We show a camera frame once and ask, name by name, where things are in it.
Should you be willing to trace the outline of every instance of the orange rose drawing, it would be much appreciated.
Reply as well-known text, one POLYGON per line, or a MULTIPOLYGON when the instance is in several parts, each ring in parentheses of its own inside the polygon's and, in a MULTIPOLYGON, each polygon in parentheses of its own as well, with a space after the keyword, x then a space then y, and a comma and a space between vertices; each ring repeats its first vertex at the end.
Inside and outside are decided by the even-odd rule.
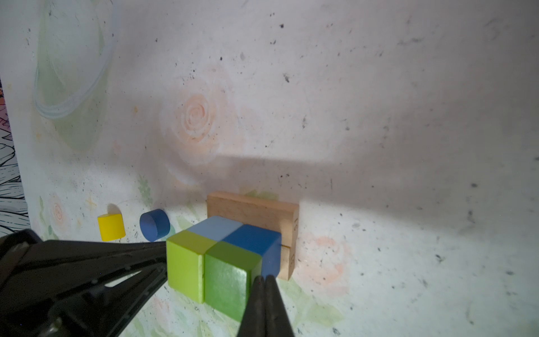
POLYGON ((349 291, 348 262, 352 256, 345 240, 308 233, 301 239, 303 249, 296 252, 298 262, 294 278, 321 293, 339 296, 349 291))
POLYGON ((197 72, 170 95, 160 113, 163 159, 181 182, 194 185, 223 177, 245 143, 231 83, 220 66, 197 72))
POLYGON ((61 238, 70 237, 70 220, 56 193, 50 196, 47 211, 49 213, 50 226, 54 232, 61 238))

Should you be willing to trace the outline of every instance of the toy block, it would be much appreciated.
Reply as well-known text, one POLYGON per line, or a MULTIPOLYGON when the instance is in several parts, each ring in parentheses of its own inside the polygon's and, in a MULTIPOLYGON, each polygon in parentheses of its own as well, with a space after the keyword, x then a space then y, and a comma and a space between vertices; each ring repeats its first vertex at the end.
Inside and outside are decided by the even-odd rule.
POLYGON ((281 233, 281 245, 288 248, 281 251, 287 253, 288 265, 281 263, 282 271, 278 277, 288 280, 292 276, 298 238, 299 205, 220 191, 208 195, 207 205, 208 217, 218 215, 281 233))
POLYGON ((261 269, 262 256, 228 242, 216 243, 205 256, 206 303, 241 321, 251 285, 261 269))
POLYGON ((224 242, 262 256, 260 274, 276 277, 281 265, 281 233, 268 229, 243 225, 223 239, 224 242))
POLYGON ((204 303, 204 254, 216 242, 190 231, 167 239, 168 284, 193 301, 204 303))
POLYGON ((295 253, 290 250, 290 247, 281 246, 281 268, 277 277, 282 280, 290 280, 290 276, 292 276, 295 267, 295 253))
POLYGON ((140 216, 140 230, 146 240, 153 242, 170 232, 170 222, 162 209, 154 209, 140 216))
POLYGON ((220 216, 212 216, 194 226, 187 228, 187 230, 214 241, 221 241, 242 225, 243 223, 238 221, 226 219, 220 216))
POLYGON ((126 235, 121 214, 104 214, 98 216, 101 240, 112 241, 121 239, 126 235))

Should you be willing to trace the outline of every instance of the blue cube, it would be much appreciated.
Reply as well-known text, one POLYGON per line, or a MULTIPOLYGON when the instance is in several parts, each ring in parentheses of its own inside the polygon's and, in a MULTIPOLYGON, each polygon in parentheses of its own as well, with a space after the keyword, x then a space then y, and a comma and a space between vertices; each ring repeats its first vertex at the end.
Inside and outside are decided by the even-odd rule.
POLYGON ((262 256, 261 275, 277 277, 281 268, 281 233, 243 225, 223 239, 224 242, 262 256))
POLYGON ((243 225, 239 221, 230 220, 220 216, 212 216, 187 228, 188 231, 208 238, 213 241, 221 241, 229 234, 243 225))

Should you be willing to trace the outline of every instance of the white surface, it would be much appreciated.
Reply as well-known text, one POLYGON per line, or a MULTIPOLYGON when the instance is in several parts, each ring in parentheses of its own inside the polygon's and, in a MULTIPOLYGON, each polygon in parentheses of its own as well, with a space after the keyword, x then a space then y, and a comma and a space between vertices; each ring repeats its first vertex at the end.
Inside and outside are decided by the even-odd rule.
MULTIPOLYGON (((534 1, 124 1, 99 137, 75 151, 32 103, 40 7, 5 1, 0 75, 32 226, 99 240, 112 203, 133 242, 150 208, 179 230, 212 190, 271 191, 301 205, 303 293, 280 283, 297 335, 537 335, 538 14, 534 1), (203 146, 175 124, 197 93, 209 117, 190 116, 215 113, 203 146)), ((235 328, 164 287, 125 336, 235 328)))

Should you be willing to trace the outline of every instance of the wooden rectangular block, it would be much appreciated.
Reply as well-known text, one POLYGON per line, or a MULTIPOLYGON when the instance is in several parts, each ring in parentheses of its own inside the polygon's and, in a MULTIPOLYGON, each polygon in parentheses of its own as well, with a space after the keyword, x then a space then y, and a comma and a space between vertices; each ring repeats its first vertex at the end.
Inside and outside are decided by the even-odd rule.
POLYGON ((279 272, 278 278, 288 281, 292 272, 296 267, 296 252, 290 251, 290 247, 281 246, 281 271, 279 272))
POLYGON ((212 216, 280 232, 282 246, 278 278, 290 279, 295 267, 299 205, 218 191, 208 195, 208 217, 212 216))

